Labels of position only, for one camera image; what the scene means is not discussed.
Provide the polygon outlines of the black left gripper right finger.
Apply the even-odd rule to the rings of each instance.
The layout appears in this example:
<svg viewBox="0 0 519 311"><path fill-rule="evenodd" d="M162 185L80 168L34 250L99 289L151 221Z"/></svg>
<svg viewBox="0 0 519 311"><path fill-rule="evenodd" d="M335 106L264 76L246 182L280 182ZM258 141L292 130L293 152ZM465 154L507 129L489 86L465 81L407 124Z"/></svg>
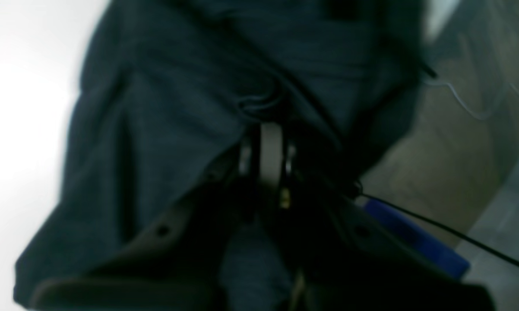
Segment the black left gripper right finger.
<svg viewBox="0 0 519 311"><path fill-rule="evenodd" d="M281 126L262 124L262 221L294 278L290 311L494 311L465 285L337 192L292 168Z"/></svg>

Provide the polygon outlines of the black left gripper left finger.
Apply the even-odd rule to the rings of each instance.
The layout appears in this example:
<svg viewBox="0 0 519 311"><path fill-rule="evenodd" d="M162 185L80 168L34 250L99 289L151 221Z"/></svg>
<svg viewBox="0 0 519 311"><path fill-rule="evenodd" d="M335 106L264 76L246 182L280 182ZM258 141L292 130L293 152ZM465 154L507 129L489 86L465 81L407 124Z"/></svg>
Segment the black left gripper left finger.
<svg viewBox="0 0 519 311"><path fill-rule="evenodd" d="M218 272L258 171L259 126L212 162L203 179L112 259L78 277L49 279L36 311L225 311Z"/></svg>

